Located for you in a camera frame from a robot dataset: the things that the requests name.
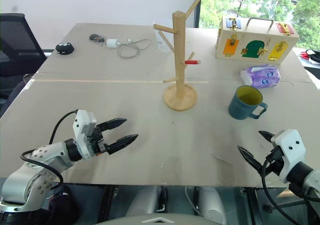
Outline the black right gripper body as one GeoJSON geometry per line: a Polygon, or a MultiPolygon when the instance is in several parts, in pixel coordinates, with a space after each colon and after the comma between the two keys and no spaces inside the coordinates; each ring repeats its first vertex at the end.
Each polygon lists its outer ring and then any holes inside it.
{"type": "Polygon", "coordinates": [[[270,173],[274,173],[279,176],[284,167],[283,156],[284,153],[280,146],[276,146],[272,149],[270,154],[266,156],[262,165],[261,177],[265,177],[270,173]]]}

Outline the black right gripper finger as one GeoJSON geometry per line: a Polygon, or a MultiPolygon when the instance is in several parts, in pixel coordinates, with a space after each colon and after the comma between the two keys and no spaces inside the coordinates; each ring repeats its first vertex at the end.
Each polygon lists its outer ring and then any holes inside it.
{"type": "Polygon", "coordinates": [[[262,135],[269,143],[271,143],[274,148],[276,147],[273,140],[273,137],[275,136],[275,134],[265,130],[259,130],[258,133],[262,135]]]}
{"type": "Polygon", "coordinates": [[[253,154],[250,153],[247,149],[245,149],[245,148],[243,148],[243,147],[241,147],[241,146],[238,146],[237,148],[238,148],[240,154],[242,155],[242,157],[244,158],[244,160],[245,160],[251,167],[253,167],[253,168],[258,172],[258,174],[260,174],[261,171],[262,171],[263,165],[262,165],[260,162],[258,162],[258,161],[254,158],[253,154]]]}

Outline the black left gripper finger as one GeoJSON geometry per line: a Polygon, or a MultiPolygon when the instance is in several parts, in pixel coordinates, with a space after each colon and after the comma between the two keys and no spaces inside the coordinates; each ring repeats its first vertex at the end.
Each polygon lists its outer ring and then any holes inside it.
{"type": "Polygon", "coordinates": [[[113,129],[121,126],[126,121],[127,121],[126,118],[114,118],[114,119],[102,122],[100,124],[97,124],[96,127],[99,128],[99,130],[101,132],[104,132],[107,130],[113,130],[113,129]]]}
{"type": "Polygon", "coordinates": [[[124,137],[118,139],[116,142],[114,142],[110,145],[107,145],[106,152],[109,155],[112,155],[112,154],[126,148],[127,146],[129,146],[131,143],[133,143],[136,140],[136,138],[138,136],[139,136],[138,134],[131,134],[131,135],[124,136],[124,137]]]}

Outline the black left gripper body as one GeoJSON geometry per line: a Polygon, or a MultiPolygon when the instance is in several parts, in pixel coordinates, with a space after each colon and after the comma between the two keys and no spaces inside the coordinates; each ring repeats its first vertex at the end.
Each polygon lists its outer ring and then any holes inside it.
{"type": "Polygon", "coordinates": [[[108,144],[104,141],[102,129],[100,128],[100,126],[97,125],[93,129],[92,134],[87,137],[87,140],[89,142],[90,148],[96,156],[107,151],[108,144]]]}

